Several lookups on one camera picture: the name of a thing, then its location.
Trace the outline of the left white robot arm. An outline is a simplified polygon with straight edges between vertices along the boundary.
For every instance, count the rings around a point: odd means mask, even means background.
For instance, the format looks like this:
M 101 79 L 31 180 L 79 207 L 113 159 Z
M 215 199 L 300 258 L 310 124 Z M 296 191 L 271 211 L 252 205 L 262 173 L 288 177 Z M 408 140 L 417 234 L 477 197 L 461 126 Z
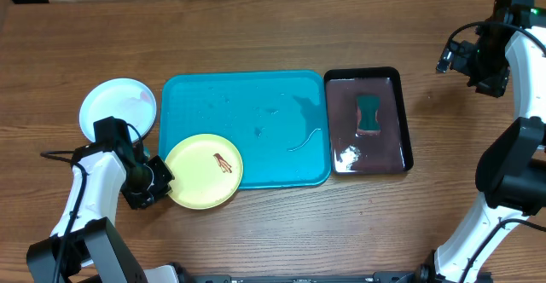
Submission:
M 120 196 L 133 210 L 145 209 L 170 191 L 174 176 L 158 156 L 149 158 L 131 125 L 115 117 L 94 123 L 95 142 L 72 152 L 50 151 L 68 162 L 73 185 L 50 237 L 31 245 L 26 264 L 36 282 L 68 282 L 93 265 L 92 282 L 190 282 L 178 263 L 143 269 L 114 227 Z

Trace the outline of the green sponge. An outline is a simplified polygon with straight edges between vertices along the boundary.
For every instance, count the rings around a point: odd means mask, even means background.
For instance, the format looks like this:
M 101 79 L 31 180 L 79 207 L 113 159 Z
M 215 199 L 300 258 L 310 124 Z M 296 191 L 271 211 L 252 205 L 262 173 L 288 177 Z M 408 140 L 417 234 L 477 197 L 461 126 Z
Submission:
M 357 97 L 357 133 L 359 135 L 375 135 L 380 132 L 377 113 L 380 98 L 375 95 L 359 95 Z

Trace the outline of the yellow plate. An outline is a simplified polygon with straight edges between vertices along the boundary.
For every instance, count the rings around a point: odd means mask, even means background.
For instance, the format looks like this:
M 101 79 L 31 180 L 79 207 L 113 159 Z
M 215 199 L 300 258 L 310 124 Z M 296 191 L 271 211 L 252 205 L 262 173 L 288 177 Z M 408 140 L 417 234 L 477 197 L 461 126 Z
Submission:
M 214 134 L 182 140 L 166 156 L 166 165 L 174 175 L 170 198 L 192 210 L 211 209 L 229 200 L 244 171 L 235 145 Z

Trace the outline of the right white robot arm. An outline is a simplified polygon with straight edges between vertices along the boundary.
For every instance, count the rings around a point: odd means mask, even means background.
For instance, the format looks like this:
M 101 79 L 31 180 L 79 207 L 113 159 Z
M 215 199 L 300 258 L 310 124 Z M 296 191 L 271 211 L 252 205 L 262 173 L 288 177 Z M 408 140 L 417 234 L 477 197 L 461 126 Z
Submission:
M 492 97 L 513 86 L 514 121 L 481 156 L 479 193 L 451 237 L 404 282 L 490 282 L 481 272 L 507 235 L 545 206 L 545 11 L 535 0 L 495 0 L 492 15 L 473 22 L 475 43 L 448 38 L 438 72 L 468 76 Z

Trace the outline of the light blue plate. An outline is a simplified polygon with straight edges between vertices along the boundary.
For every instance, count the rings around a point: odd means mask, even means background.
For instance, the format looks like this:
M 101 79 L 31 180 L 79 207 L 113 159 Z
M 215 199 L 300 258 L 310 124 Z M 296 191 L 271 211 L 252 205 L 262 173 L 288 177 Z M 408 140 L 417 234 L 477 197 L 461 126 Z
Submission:
M 115 78 L 99 84 L 85 97 L 79 110 L 79 126 L 84 136 L 94 142 L 96 121 L 120 118 L 144 138 L 153 128 L 156 116 L 157 101 L 147 85 L 132 78 Z

